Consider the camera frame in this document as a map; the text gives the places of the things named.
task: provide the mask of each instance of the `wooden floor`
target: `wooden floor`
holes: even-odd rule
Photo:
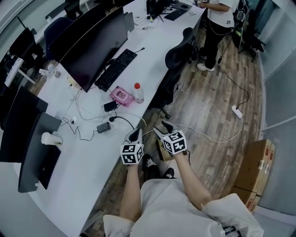
[[[230,37],[225,37],[220,43],[218,56],[224,51],[229,40]],[[205,31],[199,29],[197,46],[201,47],[204,41]],[[247,144],[258,139],[262,107],[262,87],[256,61],[252,63],[249,55],[239,54],[237,48],[231,43],[220,66],[250,93],[250,100],[240,106],[240,111],[243,113],[241,133],[230,142],[214,143],[190,129],[182,128],[191,152],[191,167],[215,199],[228,195]],[[184,69],[174,102],[166,106],[166,109],[172,116],[169,121],[189,126],[207,134],[213,140],[226,141],[241,127],[241,121],[236,118],[231,107],[238,105],[246,98],[246,93],[217,67],[212,73],[202,72],[197,69],[194,62]],[[159,110],[146,111],[144,119],[148,126],[145,131],[159,125],[161,116]],[[173,167],[175,176],[179,177],[175,161],[164,163],[159,160],[155,141],[155,135],[152,132],[149,133],[145,139],[145,152],[155,157],[162,172],[165,172],[168,167]],[[126,174],[126,167],[118,161],[94,207],[94,212],[102,210],[104,214],[118,215]],[[87,234],[92,237],[103,236],[102,223],[100,218],[87,230]]]

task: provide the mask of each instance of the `cardboard box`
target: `cardboard box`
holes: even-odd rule
[[[162,161],[170,161],[174,159],[174,157],[171,157],[170,154],[163,148],[162,142],[159,139],[156,140],[156,146]]]
[[[236,193],[239,196],[240,200],[246,205],[247,209],[249,210],[252,207],[252,204],[256,197],[256,193],[238,187],[232,187],[230,193]]]
[[[251,143],[241,163],[234,186],[257,193],[262,186],[270,151],[270,140]]]
[[[270,150],[270,153],[269,153],[269,158],[268,158],[268,161],[267,161],[267,165],[266,165],[266,168],[265,168],[265,171],[264,171],[263,178],[261,179],[261,184],[260,184],[260,188],[258,190],[257,195],[261,196],[264,189],[265,189],[265,186],[266,186],[266,183],[267,183],[267,180],[268,180],[268,177],[269,177],[270,168],[271,168],[273,158],[274,158],[274,152],[275,152],[275,146],[273,144],[271,144],[271,150]]]
[[[255,197],[255,199],[254,199],[254,202],[253,202],[253,204],[252,204],[252,207],[250,208],[250,212],[251,212],[251,213],[253,213],[253,212],[255,211],[255,208],[256,208],[256,206],[257,206],[257,204],[258,204],[260,198],[261,198],[260,196],[257,196],[257,195],[256,195],[256,197]]]

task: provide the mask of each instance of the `person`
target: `person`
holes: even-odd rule
[[[163,179],[149,155],[140,189],[138,165],[128,167],[119,216],[105,215],[107,237],[261,237],[263,230],[236,194],[213,200],[194,174],[188,155],[174,155],[181,179],[169,168]]]
[[[199,56],[205,63],[198,63],[202,71],[214,71],[218,45],[225,35],[230,34],[235,26],[234,12],[240,0],[210,0],[209,3],[198,3],[200,8],[207,8],[207,32],[204,47],[200,49]]]

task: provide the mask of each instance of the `white shirt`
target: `white shirt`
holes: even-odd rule
[[[142,215],[136,223],[104,216],[107,237],[225,237],[234,226],[243,237],[262,237],[263,230],[236,194],[196,209],[179,179],[148,180],[141,188]]]
[[[210,0],[210,3],[217,4],[221,3],[230,7],[228,12],[217,12],[208,9],[208,18],[218,25],[229,28],[234,27],[233,13],[236,11],[240,0]]]

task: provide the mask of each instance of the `black keyboard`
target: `black keyboard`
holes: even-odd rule
[[[137,54],[126,49],[99,77],[99,79],[95,82],[95,85],[106,92],[135,57],[137,57]]]
[[[170,14],[166,15],[165,18],[168,20],[175,20],[178,17],[182,16],[184,13],[186,13],[186,11],[181,10],[181,9],[177,9],[177,10],[171,12]]]
[[[55,169],[56,162],[61,154],[61,151],[57,146],[49,146],[48,153],[44,159],[44,162],[40,168],[39,181],[45,189],[48,188],[48,184]]]

